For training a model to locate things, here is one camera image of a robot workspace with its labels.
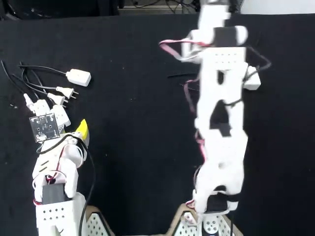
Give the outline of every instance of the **black fabric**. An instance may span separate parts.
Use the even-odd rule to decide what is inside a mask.
[[[10,72],[20,73],[20,60],[91,72],[87,88],[74,86],[79,95],[67,104],[72,122],[67,130],[86,118],[97,171],[91,204],[117,235],[165,233],[179,204],[191,199],[193,173],[202,157],[194,116],[179,85],[184,78],[167,75],[195,73],[198,65],[176,61],[158,42],[185,37],[197,19],[162,15],[0,22],[0,58]],[[315,15],[240,15],[230,21],[245,25],[249,44],[273,63],[260,74],[259,90],[244,92],[249,140],[234,215],[246,236],[314,234],[308,227],[315,209],[314,23]],[[262,63],[251,55],[248,59],[254,66]],[[71,86],[62,76],[39,75],[44,85]],[[33,236],[37,144],[28,122],[31,113],[1,71],[0,97],[1,234]],[[85,196],[91,180],[87,160],[78,182]],[[296,188],[302,189],[299,194]]]

